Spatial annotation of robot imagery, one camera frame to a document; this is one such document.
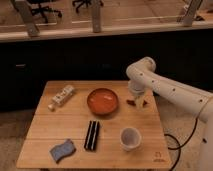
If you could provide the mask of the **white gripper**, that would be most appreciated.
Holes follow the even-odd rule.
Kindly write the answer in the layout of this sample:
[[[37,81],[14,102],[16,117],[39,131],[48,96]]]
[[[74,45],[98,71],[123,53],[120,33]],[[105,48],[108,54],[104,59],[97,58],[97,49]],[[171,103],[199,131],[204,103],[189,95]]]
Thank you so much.
[[[135,97],[134,102],[136,107],[138,109],[144,109],[147,105],[147,101],[143,96],[146,91],[146,86],[135,81],[129,81],[128,89],[130,93]]]

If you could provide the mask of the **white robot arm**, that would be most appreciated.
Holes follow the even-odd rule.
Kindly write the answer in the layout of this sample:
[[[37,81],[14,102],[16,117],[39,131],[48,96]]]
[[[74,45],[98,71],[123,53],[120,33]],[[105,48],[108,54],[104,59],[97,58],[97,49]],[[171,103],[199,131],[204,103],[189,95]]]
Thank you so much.
[[[126,69],[130,92],[140,96],[149,88],[204,122],[198,171],[213,171],[213,93],[160,76],[155,69],[151,57],[130,64]]]

